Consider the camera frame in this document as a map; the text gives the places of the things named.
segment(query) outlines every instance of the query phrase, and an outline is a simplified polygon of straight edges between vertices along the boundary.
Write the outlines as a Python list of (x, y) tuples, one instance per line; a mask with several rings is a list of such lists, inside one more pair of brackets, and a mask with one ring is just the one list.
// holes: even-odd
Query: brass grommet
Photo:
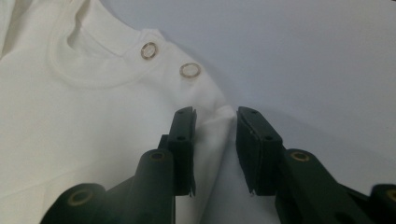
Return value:
[(143, 48), (140, 50), (140, 55), (144, 60), (150, 60), (157, 55), (158, 48), (157, 45), (153, 42), (148, 42), (143, 46)]
[(310, 158), (306, 153), (300, 152), (300, 151), (295, 151), (292, 152), (291, 157), (294, 158), (297, 161), (309, 161)]
[(70, 206), (79, 206), (87, 203), (93, 197), (93, 192), (91, 189), (79, 189), (69, 196), (67, 203)]
[(387, 195), (388, 197), (393, 200), (394, 202), (396, 202), (396, 189), (388, 189), (387, 190)]
[(180, 67), (180, 74), (186, 78), (198, 77), (201, 74), (201, 66), (197, 63), (185, 63)]

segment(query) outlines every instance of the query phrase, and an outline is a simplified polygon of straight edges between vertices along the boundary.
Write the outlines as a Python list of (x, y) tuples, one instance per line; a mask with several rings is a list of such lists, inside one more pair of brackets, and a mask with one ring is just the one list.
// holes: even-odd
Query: gray surface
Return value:
[[(230, 104), (261, 111), (286, 147), (368, 193), (396, 182), (396, 3), (390, 0), (102, 0), (201, 62)], [(233, 144), (203, 223), (278, 223), (250, 197)]]

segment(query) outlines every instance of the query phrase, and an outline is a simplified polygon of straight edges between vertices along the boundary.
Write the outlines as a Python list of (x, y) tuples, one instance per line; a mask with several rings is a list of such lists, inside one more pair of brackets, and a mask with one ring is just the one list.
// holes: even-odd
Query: snap button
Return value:
[(140, 54), (142, 55), (143, 59), (150, 60), (155, 57), (157, 51), (157, 45), (149, 42), (143, 46), (142, 50), (140, 50)]
[(186, 63), (180, 67), (180, 74), (183, 77), (198, 77), (201, 73), (201, 67), (196, 63)]

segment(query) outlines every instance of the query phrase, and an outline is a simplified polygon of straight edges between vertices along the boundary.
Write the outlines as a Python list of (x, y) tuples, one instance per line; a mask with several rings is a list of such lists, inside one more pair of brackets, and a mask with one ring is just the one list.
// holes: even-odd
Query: white t-shirt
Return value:
[(197, 190), (177, 197), (177, 223), (199, 222), (234, 112), (198, 62), (99, 0), (0, 1), (0, 56), (0, 223), (38, 223), (64, 190), (134, 175), (190, 105)]

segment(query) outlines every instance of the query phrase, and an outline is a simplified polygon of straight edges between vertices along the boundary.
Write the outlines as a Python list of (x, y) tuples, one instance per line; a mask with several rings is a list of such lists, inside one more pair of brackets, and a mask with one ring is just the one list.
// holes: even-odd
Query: black plastic part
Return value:
[(369, 202), (381, 223), (396, 223), (396, 185), (374, 186)]
[(282, 138), (257, 110), (237, 111), (236, 151), (250, 193), (275, 195), (277, 166), (285, 151)]
[(168, 134), (163, 134), (161, 136), (160, 144), (158, 144), (158, 149), (168, 149)]
[(289, 149), (284, 154), (280, 170), (303, 223), (374, 223), (313, 154)]
[(276, 196), (275, 206), (280, 223), (282, 224), (301, 224), (303, 218), (297, 204), (293, 200)]
[(120, 224), (174, 224), (174, 158), (166, 149), (146, 152), (126, 194)]
[(110, 189), (106, 192), (106, 217), (102, 217), (102, 219), (110, 220), (104, 222), (106, 224), (116, 224), (120, 223), (120, 218), (125, 209), (125, 204), (127, 204), (128, 198), (126, 197), (129, 192), (132, 183), (134, 181), (134, 177), (131, 177), (122, 183), (118, 184), (113, 189)]
[(193, 172), (193, 143), (195, 133), (196, 112), (186, 107), (175, 113), (172, 127), (167, 136), (167, 149), (175, 159), (175, 195), (195, 195)]
[(362, 194), (354, 189), (343, 186), (343, 189), (346, 191), (347, 195), (355, 202), (355, 204), (366, 213), (366, 215), (375, 223), (382, 223), (377, 217), (375, 213), (375, 209), (373, 205), (370, 204), (369, 197), (365, 194)]
[(97, 214), (103, 214), (105, 199), (105, 189), (100, 185), (74, 186), (59, 196), (41, 220), (41, 224), (99, 223)]

